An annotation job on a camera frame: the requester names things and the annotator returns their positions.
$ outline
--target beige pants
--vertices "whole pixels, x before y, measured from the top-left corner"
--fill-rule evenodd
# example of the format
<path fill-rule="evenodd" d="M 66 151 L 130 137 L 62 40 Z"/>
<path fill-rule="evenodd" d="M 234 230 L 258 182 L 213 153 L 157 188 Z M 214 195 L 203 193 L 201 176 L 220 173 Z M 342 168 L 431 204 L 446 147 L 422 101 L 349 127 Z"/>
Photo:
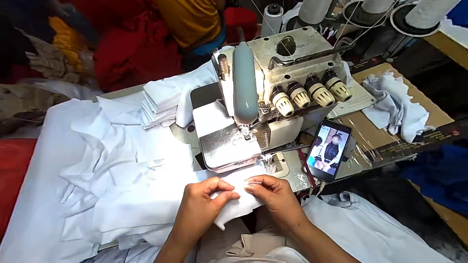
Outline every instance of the beige pants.
<path fill-rule="evenodd" d="M 256 233 L 250 234 L 240 218 L 225 224 L 225 231 L 212 225 L 200 239 L 197 263 L 216 262 L 227 256 L 265 257 L 279 247 L 292 247 L 271 219 L 270 212 L 262 206 L 257 209 Z"/>

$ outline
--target light blue handle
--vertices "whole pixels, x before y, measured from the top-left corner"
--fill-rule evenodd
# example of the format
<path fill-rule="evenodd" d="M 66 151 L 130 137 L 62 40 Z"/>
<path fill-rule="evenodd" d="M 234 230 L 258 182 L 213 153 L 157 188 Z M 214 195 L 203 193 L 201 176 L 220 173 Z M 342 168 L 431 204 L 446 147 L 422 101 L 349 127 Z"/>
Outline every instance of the light blue handle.
<path fill-rule="evenodd" d="M 252 124 L 258 116 L 254 54 L 246 42 L 240 42 L 233 54 L 234 118 Z"/>

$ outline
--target yellow fabric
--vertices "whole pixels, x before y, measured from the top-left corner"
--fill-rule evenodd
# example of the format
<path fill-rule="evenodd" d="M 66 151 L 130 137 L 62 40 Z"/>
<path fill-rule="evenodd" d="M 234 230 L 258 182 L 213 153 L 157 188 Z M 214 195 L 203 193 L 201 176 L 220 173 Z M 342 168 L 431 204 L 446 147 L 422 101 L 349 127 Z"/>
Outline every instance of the yellow fabric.
<path fill-rule="evenodd" d="M 154 0 L 172 37 L 191 49 L 212 41 L 221 32 L 214 0 Z"/>
<path fill-rule="evenodd" d="M 67 61 L 79 72 L 83 71 L 83 64 L 78 56 L 78 52 L 87 49 L 78 33 L 69 27 L 58 17 L 49 17 L 49 24 L 57 33 L 54 36 L 52 45 L 58 48 L 66 57 Z"/>

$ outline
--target hand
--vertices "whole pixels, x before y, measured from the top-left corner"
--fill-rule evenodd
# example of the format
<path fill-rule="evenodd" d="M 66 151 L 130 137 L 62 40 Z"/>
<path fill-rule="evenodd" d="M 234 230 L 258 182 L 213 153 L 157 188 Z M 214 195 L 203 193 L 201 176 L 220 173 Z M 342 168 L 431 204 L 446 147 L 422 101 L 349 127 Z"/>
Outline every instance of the hand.
<path fill-rule="evenodd" d="M 213 224 L 224 205 L 231 199 L 239 199 L 234 186 L 212 177 L 200 183 L 190 183 L 185 187 L 182 202 L 175 218 L 170 237 L 192 248 L 198 239 Z M 224 191 L 215 199 L 210 194 Z"/>
<path fill-rule="evenodd" d="M 262 182 L 262 185 L 250 184 L 245 190 L 265 202 L 273 220 L 282 229 L 293 231 L 301 224 L 310 224 L 288 181 L 270 175 L 254 176 L 246 181 Z"/>

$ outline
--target white fabric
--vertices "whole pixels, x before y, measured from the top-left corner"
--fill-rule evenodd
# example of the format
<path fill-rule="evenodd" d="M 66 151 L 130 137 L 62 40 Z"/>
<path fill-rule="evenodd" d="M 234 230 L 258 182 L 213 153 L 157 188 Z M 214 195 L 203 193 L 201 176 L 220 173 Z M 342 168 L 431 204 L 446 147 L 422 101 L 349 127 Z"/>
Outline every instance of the white fabric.
<path fill-rule="evenodd" d="M 312 196 L 303 206 L 309 220 L 361 263 L 451 262 L 416 233 L 364 198 Z"/>
<path fill-rule="evenodd" d="M 65 223 L 62 205 L 74 205 L 61 204 L 65 190 L 70 188 L 67 181 L 58 175 L 62 168 L 79 161 L 85 151 L 85 140 L 70 130 L 72 120 L 97 110 L 97 103 L 72 99 L 47 111 L 0 245 L 0 262 L 77 263 L 96 254 L 98 246 L 92 242 L 83 239 L 61 240 Z"/>
<path fill-rule="evenodd" d="M 264 174 L 265 167 L 263 166 L 263 163 L 260 162 L 239 168 L 230 175 L 222 178 L 224 181 L 235 187 L 233 191 L 238 193 L 241 198 L 229 201 L 223 209 L 221 209 L 214 221 L 215 225 L 217 225 L 221 230 L 224 230 L 225 223 L 233 220 L 234 218 L 249 214 L 255 208 L 264 205 L 264 203 L 255 198 L 255 196 L 245 191 L 245 187 L 248 184 L 245 181 L 247 178 Z M 216 192 L 210 197 L 211 199 L 215 199 L 219 194 L 220 192 Z"/>
<path fill-rule="evenodd" d="M 302 2 L 298 2 L 291 10 L 287 11 L 282 18 L 281 33 L 286 32 L 286 25 L 289 20 L 295 16 L 299 15 L 299 9 L 302 6 Z"/>
<path fill-rule="evenodd" d="M 26 177 L 25 185 L 33 188 L 20 194 L 17 207 L 24 209 L 12 217 L 22 225 L 9 227 L 14 230 L 7 231 L 1 259 L 75 263 L 94 256 L 99 244 L 114 240 L 122 243 L 121 248 L 143 240 L 156 248 L 163 245 L 185 185 L 215 173 L 193 172 L 190 145 L 179 142 L 169 128 L 141 127 L 143 97 L 139 93 L 115 101 L 98 98 L 99 103 L 71 100 L 49 110 L 30 166 L 31 173 L 48 179 L 30 182 Z M 233 183 L 245 178 L 238 176 Z M 232 209 L 256 207 L 249 205 L 248 197 L 243 200 Z M 20 253 L 25 248 L 31 253 Z"/>
<path fill-rule="evenodd" d="M 193 119 L 190 93 L 216 81 L 213 64 L 208 61 L 186 74 L 148 82 L 143 86 L 145 99 L 141 103 L 144 127 L 150 128 L 164 121 L 173 123 L 174 120 L 180 127 L 186 127 Z"/>
<path fill-rule="evenodd" d="M 388 131 L 395 135 L 401 128 L 402 139 L 413 142 L 416 135 L 421 135 L 429 118 L 429 113 L 419 103 L 412 103 L 408 96 L 408 86 L 403 78 L 393 77 L 389 72 L 376 78 L 370 75 L 362 83 L 377 102 L 362 110 L 364 115 L 377 127 L 388 126 Z"/>

